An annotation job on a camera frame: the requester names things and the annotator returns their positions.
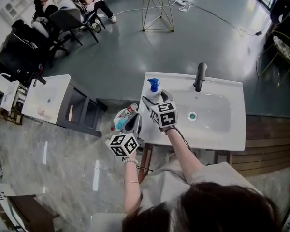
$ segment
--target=white sink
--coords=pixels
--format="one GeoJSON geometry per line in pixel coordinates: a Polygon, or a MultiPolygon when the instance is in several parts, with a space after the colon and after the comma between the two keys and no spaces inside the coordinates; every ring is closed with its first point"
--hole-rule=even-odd
{"type": "Polygon", "coordinates": [[[38,80],[33,86],[32,80],[22,113],[30,117],[38,118],[56,124],[61,103],[71,77],[69,75],[57,75],[45,77],[46,84],[43,85],[38,80]],[[45,110],[45,115],[38,113],[39,109],[45,110]]]}
{"type": "MultiPolygon", "coordinates": [[[[194,75],[146,72],[142,96],[150,88],[149,78],[159,79],[162,88],[172,94],[178,111],[177,127],[192,148],[245,149],[246,116],[242,83],[207,77],[201,92],[197,93],[193,86],[194,75]]],[[[139,112],[143,119],[140,138],[146,143],[171,145],[150,118],[142,97],[139,112]]]]}

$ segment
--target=bracelet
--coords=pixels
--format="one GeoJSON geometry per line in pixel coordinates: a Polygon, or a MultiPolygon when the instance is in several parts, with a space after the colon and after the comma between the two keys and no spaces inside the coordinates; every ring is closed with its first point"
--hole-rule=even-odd
{"type": "Polygon", "coordinates": [[[127,162],[134,162],[134,163],[136,164],[136,166],[139,165],[139,162],[138,162],[136,159],[130,159],[130,158],[128,158],[128,159],[125,159],[123,162],[124,162],[125,164],[126,164],[127,162]]]}
{"type": "Polygon", "coordinates": [[[170,129],[174,129],[174,130],[175,130],[174,127],[171,127],[171,128],[169,128],[169,129],[166,129],[166,130],[164,131],[165,135],[167,134],[167,132],[168,132],[170,129]]]}
{"type": "Polygon", "coordinates": [[[130,183],[139,183],[138,181],[126,181],[126,180],[123,180],[122,182],[123,182],[123,183],[126,183],[126,182],[130,182],[130,183]]]}

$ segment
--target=white tabletop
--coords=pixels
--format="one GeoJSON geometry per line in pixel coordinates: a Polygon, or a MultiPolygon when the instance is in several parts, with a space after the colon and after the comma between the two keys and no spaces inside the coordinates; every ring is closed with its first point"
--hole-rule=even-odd
{"type": "Polygon", "coordinates": [[[10,91],[8,91],[7,94],[4,94],[1,103],[1,108],[5,109],[8,112],[12,109],[14,98],[19,87],[18,81],[13,81],[11,82],[11,84],[12,85],[10,87],[10,91]]]}

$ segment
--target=power cord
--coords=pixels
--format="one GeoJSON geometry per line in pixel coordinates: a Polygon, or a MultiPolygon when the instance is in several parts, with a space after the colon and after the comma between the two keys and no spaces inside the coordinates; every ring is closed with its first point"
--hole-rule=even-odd
{"type": "Polygon", "coordinates": [[[194,154],[194,152],[192,151],[190,145],[188,144],[187,140],[185,139],[185,137],[183,136],[183,134],[179,131],[179,129],[176,126],[172,126],[175,130],[177,130],[177,132],[179,133],[179,135],[182,137],[182,139],[184,140],[187,148],[194,154]]]}
{"type": "MultiPolygon", "coordinates": [[[[173,3],[171,4],[171,6],[173,6],[174,4],[176,4],[176,1],[180,1],[180,0],[176,0],[176,1],[168,0],[168,1],[173,2],[173,3]]],[[[264,30],[265,30],[265,29],[266,29],[266,28],[271,24],[271,21],[270,21],[270,22],[265,26],[264,29],[262,29],[261,31],[256,32],[255,34],[251,34],[251,33],[246,32],[246,31],[243,30],[243,29],[239,29],[239,28],[237,28],[237,27],[234,26],[231,22],[229,22],[229,21],[227,21],[227,20],[221,18],[220,16],[216,15],[215,13],[213,13],[213,12],[207,10],[207,9],[204,9],[204,8],[202,8],[202,7],[200,7],[200,6],[196,5],[196,4],[194,4],[193,2],[190,2],[190,1],[182,1],[182,3],[186,3],[186,2],[188,2],[189,5],[187,6],[187,5],[185,4],[183,7],[179,8],[179,11],[181,11],[181,12],[188,12],[188,11],[190,10],[190,8],[192,8],[192,7],[196,7],[197,9],[200,9],[200,10],[203,10],[203,11],[205,11],[205,12],[208,12],[208,13],[212,14],[213,16],[217,17],[218,19],[224,21],[225,23],[228,23],[228,24],[229,24],[233,29],[237,30],[237,32],[238,32],[239,35],[241,35],[241,36],[243,36],[243,35],[241,34],[240,31],[242,31],[242,32],[244,32],[244,33],[246,33],[246,34],[248,34],[248,35],[250,35],[250,36],[259,36],[259,35],[261,35],[262,32],[263,32],[263,31],[264,31],[264,30]]],[[[142,10],[142,9],[143,9],[143,8],[141,8],[141,9],[132,9],[132,10],[124,10],[124,11],[118,12],[118,13],[116,13],[116,14],[114,14],[114,15],[119,15],[119,14],[124,13],[124,12],[128,12],[128,11],[136,11],[136,10],[142,10]]]]}
{"type": "Polygon", "coordinates": [[[151,170],[151,169],[149,169],[149,168],[141,167],[141,166],[138,166],[138,165],[136,165],[136,168],[137,168],[137,169],[146,169],[146,170],[149,170],[149,171],[153,172],[153,170],[151,170]]]}

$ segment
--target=soap dispenser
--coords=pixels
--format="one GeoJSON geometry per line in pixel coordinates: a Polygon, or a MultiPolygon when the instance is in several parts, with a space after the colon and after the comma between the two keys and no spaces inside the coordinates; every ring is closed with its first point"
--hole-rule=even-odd
{"type": "Polygon", "coordinates": [[[146,97],[154,104],[159,103],[162,87],[160,81],[157,78],[148,79],[151,84],[150,89],[146,92],[146,97]]]}

